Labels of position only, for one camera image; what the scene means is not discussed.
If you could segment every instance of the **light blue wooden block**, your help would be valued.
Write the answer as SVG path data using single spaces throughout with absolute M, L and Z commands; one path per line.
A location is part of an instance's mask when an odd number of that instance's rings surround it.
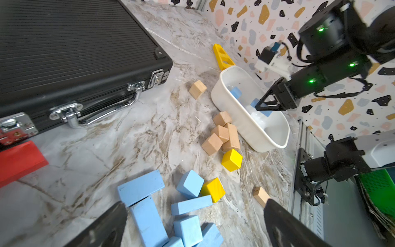
M 121 201 L 126 207 L 130 207 L 136 202 L 154 194 L 165 187 L 159 170 L 147 173 L 118 186 L 118 193 Z
M 171 215 L 183 215 L 191 211 L 211 206 L 212 204 L 213 200 L 211 199 L 211 195 L 177 202 L 171 205 Z
M 185 196 L 186 199 L 192 199 L 199 196 L 204 179 L 194 170 L 185 173 L 177 185 L 177 190 Z
M 194 247 L 219 247 L 224 238 L 214 223 L 209 223 L 202 231 L 203 241 Z
M 162 247 L 167 243 L 169 237 L 152 197 L 134 204 L 130 211 L 145 247 Z
M 237 99 L 239 99 L 241 97 L 241 91 L 238 87 L 234 87 L 230 93 Z
M 192 247 L 203 240 L 199 217 L 191 215 L 174 221 L 175 236 L 182 239 L 184 247 Z
M 179 237 L 171 237 L 163 247 L 184 247 L 184 244 L 182 243 L 182 239 Z
M 255 99 L 252 101 L 251 106 L 255 108 L 255 106 L 258 104 L 258 102 L 259 102 L 259 99 L 255 98 Z M 263 115 L 265 115 L 265 116 L 267 116 L 267 117 L 270 116 L 270 114 L 271 114 L 272 112 L 273 112 L 273 111 L 260 111 L 260 113 L 262 113 Z

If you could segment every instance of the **white plastic container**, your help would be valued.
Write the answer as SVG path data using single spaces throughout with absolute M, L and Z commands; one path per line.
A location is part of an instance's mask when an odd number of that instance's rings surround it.
M 230 90 L 237 87 L 242 95 L 236 98 Z M 220 74 L 220 79 L 211 91 L 211 99 L 220 111 L 227 111 L 237 131 L 257 152 L 285 148 L 290 135 L 288 121 L 280 111 L 269 117 L 250 106 L 254 99 L 261 99 L 265 92 L 254 79 L 238 66 L 232 66 Z

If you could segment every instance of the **natural wood cube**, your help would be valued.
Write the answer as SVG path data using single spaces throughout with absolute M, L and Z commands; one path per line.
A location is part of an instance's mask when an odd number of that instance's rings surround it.
M 262 207 L 266 206 L 267 200 L 270 198 L 266 191 L 260 186 L 254 189 L 254 193 L 252 195 Z
M 230 123 L 232 121 L 232 118 L 230 117 L 230 115 L 227 111 L 222 111 L 222 112 L 218 113 L 217 116 L 215 116 L 213 118 L 213 121 L 214 121 L 215 125 L 224 126 L 227 123 Z
M 221 146 L 222 141 L 216 134 L 212 134 L 211 136 L 209 136 L 209 138 L 207 138 L 201 145 L 201 147 L 204 149 L 204 151 L 206 151 L 209 156 L 215 154 L 218 150 L 220 150 Z
M 189 89 L 189 93 L 197 100 L 206 91 L 207 87 L 201 80 L 198 80 Z
M 229 141 L 229 130 L 228 128 L 222 127 L 221 125 L 217 125 L 212 131 L 211 134 L 216 134 L 222 141 L 225 143 Z
M 240 149 L 240 141 L 239 135 L 237 134 L 237 128 L 233 124 L 227 123 L 224 127 L 229 130 L 229 141 L 225 142 L 222 145 L 222 150 L 224 152 L 228 152 L 232 149 L 239 150 Z

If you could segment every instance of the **briefcase latch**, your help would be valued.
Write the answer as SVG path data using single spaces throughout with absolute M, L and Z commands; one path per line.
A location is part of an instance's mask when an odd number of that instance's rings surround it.
M 5 146 L 37 134 L 37 128 L 24 112 L 0 118 L 0 143 Z
M 163 69 L 152 72 L 151 80 L 149 81 L 147 88 L 150 89 L 151 87 L 157 86 L 162 81 L 163 74 Z

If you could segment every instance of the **green object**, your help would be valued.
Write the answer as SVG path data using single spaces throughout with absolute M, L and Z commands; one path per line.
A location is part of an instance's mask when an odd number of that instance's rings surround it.
M 395 219 L 395 184 L 387 170 L 360 174 L 359 177 L 374 205 Z

